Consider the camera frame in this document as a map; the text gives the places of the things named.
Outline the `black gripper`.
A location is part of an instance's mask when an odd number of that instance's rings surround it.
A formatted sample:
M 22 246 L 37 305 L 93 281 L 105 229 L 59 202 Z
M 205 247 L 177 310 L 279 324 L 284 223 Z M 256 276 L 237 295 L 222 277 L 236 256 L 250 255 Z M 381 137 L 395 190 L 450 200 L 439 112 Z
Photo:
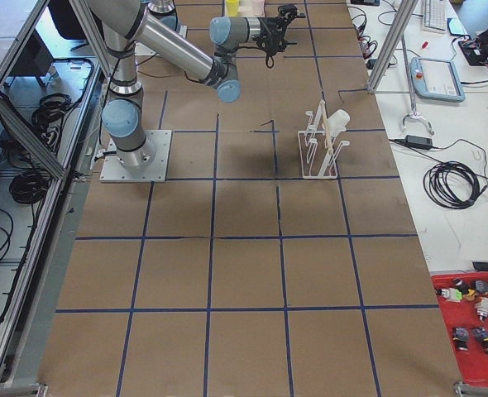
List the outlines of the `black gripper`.
M 265 65 L 267 69 L 275 66 L 273 52 L 285 52 L 287 41 L 286 20 L 283 17 L 259 17 L 260 34 L 256 37 L 256 45 L 266 54 Z

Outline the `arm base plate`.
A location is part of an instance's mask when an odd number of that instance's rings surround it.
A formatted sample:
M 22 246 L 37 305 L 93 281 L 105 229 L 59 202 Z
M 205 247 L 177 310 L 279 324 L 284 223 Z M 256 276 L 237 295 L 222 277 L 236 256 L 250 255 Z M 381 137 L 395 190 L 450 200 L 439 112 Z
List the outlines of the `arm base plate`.
M 165 182 L 172 139 L 171 130 L 145 130 L 146 142 L 139 150 L 117 149 L 111 137 L 109 151 L 103 161 L 100 180 L 104 183 Z

